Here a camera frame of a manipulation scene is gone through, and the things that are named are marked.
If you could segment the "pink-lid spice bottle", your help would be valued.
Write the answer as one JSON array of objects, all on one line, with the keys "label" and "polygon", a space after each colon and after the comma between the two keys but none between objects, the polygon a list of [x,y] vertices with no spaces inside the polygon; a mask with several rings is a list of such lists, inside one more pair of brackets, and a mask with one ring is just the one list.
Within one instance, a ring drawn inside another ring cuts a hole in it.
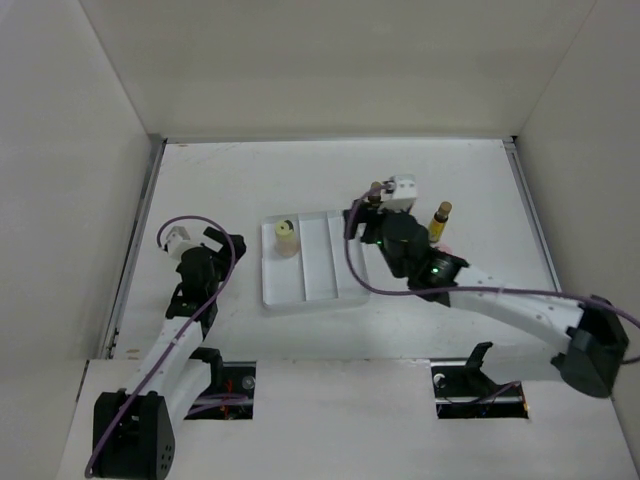
[{"label": "pink-lid spice bottle", "polygon": [[444,243],[438,243],[436,248],[444,253],[452,254],[452,249]]}]

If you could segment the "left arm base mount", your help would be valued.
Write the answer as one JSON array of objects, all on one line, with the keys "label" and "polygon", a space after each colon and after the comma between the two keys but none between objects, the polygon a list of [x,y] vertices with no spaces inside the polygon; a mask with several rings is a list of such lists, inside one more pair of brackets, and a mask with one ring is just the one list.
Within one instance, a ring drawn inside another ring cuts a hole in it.
[{"label": "left arm base mount", "polygon": [[255,362],[225,362],[211,385],[188,409],[186,420],[251,420],[256,391]]}]

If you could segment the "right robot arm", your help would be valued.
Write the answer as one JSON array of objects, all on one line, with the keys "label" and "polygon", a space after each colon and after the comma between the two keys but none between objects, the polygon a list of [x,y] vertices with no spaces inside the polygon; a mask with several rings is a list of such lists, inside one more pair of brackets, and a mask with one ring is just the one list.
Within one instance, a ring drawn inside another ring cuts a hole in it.
[{"label": "right robot arm", "polygon": [[477,313],[523,331],[554,349],[549,363],[574,390],[607,398],[625,363],[626,312],[608,300],[510,287],[465,259],[430,245],[427,229],[407,211],[362,199],[342,213],[346,242],[376,246],[391,274],[407,282],[404,297]]}]

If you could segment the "yellow-lid spice bottle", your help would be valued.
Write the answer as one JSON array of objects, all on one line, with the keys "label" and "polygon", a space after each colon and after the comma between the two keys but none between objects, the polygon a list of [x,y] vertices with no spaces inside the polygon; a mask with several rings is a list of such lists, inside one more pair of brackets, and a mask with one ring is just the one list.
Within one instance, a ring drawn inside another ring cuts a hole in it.
[{"label": "yellow-lid spice bottle", "polygon": [[294,223],[289,219],[283,219],[274,226],[275,250],[283,258],[291,258],[300,251],[299,238]]}]

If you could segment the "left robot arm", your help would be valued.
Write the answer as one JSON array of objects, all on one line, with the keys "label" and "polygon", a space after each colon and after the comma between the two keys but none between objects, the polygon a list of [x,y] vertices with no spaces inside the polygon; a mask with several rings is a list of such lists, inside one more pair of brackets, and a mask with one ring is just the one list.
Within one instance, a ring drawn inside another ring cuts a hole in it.
[{"label": "left robot arm", "polygon": [[94,404],[92,453],[86,478],[164,479],[175,457],[175,433],[200,396],[214,398],[224,387],[218,350],[203,345],[218,313],[217,298],[246,252],[242,236],[208,220],[204,237],[214,250],[196,244],[181,217],[156,233],[157,246],[177,259],[176,286],[161,331],[134,375]]}]

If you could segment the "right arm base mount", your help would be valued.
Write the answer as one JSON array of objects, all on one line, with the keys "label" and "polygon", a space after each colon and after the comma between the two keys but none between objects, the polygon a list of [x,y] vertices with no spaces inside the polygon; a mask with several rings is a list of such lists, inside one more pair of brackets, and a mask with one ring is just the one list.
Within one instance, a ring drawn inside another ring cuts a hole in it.
[{"label": "right arm base mount", "polygon": [[435,411],[440,420],[529,418],[522,384],[498,384],[481,370],[492,347],[492,342],[482,342],[466,359],[430,362]]}]

